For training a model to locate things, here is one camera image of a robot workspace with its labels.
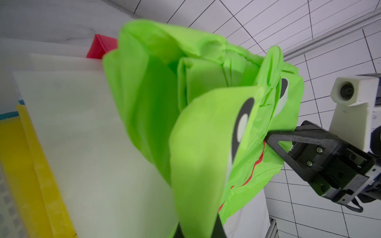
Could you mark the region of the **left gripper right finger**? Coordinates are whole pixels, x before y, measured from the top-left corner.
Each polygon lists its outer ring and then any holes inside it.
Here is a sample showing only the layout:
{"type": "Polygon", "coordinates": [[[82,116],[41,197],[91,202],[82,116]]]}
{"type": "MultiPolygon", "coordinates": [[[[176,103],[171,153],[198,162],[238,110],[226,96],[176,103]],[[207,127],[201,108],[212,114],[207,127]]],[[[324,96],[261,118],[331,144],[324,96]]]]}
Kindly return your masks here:
{"type": "Polygon", "coordinates": [[[219,214],[217,214],[211,238],[227,238],[219,214]]]}

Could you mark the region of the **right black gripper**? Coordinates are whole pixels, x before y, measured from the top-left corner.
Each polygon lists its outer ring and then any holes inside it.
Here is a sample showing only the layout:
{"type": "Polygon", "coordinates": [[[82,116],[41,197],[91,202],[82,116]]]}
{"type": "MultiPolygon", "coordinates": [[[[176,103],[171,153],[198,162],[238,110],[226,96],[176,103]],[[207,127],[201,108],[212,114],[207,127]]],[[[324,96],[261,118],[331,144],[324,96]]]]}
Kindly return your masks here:
{"type": "Polygon", "coordinates": [[[265,141],[320,197],[340,205],[381,199],[381,159],[316,124],[269,131],[265,141]]]}

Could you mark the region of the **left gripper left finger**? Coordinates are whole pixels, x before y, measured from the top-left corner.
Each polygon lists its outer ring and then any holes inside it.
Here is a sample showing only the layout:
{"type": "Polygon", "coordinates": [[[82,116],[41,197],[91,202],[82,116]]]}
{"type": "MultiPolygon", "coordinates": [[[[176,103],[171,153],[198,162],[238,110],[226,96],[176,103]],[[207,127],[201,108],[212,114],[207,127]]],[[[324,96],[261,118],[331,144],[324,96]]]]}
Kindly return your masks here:
{"type": "Polygon", "coordinates": [[[180,224],[177,225],[177,228],[176,228],[176,231],[173,235],[173,238],[184,238],[180,224]]]}

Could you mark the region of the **white raincoat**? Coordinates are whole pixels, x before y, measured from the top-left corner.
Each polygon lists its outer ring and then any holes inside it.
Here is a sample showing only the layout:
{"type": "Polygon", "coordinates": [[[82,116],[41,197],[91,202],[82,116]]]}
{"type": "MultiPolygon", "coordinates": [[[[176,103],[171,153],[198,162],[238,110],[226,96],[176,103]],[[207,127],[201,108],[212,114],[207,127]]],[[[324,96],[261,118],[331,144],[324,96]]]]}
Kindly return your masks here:
{"type": "Polygon", "coordinates": [[[166,238],[169,186],[127,136],[98,59],[79,69],[16,71],[48,164],[82,238],[166,238]]]}

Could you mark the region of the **green frog raincoat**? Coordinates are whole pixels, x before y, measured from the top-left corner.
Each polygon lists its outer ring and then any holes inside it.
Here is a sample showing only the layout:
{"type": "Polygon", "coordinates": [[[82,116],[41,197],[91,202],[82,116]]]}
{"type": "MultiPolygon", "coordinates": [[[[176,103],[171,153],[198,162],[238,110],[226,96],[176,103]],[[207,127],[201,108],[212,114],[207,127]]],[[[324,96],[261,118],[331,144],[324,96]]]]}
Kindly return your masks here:
{"type": "Polygon", "coordinates": [[[171,188],[184,238],[211,238],[217,214],[224,225],[281,171],[265,137],[296,128],[304,81],[278,46],[260,56],[140,19],[103,67],[130,140],[171,188]]]}

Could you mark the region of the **yellow raincoat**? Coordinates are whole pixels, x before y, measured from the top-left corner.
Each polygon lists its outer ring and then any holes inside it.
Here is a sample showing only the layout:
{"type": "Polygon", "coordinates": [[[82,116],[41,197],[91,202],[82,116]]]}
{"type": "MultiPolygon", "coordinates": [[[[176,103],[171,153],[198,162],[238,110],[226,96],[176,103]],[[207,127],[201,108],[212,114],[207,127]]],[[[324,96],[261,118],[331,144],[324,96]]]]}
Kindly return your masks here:
{"type": "Polygon", "coordinates": [[[25,105],[1,121],[1,237],[76,238],[25,105]]]}

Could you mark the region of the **pink bunny raincoat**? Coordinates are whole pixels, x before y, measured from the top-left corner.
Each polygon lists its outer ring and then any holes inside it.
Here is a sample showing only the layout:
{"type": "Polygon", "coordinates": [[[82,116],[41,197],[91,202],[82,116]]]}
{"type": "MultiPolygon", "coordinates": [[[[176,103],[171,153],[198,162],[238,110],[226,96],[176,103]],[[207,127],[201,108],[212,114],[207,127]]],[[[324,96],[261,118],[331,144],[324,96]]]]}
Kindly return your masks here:
{"type": "Polygon", "coordinates": [[[118,40],[112,37],[95,34],[91,47],[86,55],[88,59],[101,60],[103,56],[117,49],[118,40]]]}

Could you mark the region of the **blue raincoat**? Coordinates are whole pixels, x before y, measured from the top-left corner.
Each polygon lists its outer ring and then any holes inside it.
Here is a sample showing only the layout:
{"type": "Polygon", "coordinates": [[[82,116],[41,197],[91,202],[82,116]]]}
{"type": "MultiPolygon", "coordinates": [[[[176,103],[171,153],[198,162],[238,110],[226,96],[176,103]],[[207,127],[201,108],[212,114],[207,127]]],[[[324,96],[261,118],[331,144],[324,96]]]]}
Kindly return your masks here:
{"type": "Polygon", "coordinates": [[[14,111],[14,112],[8,112],[8,113],[4,113],[4,114],[1,114],[0,115],[0,120],[7,120],[7,119],[11,119],[11,118],[15,118],[15,117],[18,117],[19,116],[19,112],[18,111],[14,111]]]}

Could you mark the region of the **white plastic basket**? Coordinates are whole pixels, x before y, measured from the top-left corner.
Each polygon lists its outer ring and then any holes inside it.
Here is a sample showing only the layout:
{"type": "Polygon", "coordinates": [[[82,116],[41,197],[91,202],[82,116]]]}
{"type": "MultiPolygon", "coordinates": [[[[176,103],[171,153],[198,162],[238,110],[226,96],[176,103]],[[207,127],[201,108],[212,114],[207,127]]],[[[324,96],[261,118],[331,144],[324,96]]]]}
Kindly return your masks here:
{"type": "Polygon", "coordinates": [[[1,39],[1,114],[17,111],[18,105],[26,106],[15,81],[16,71],[79,69],[87,52],[83,46],[1,39]]]}

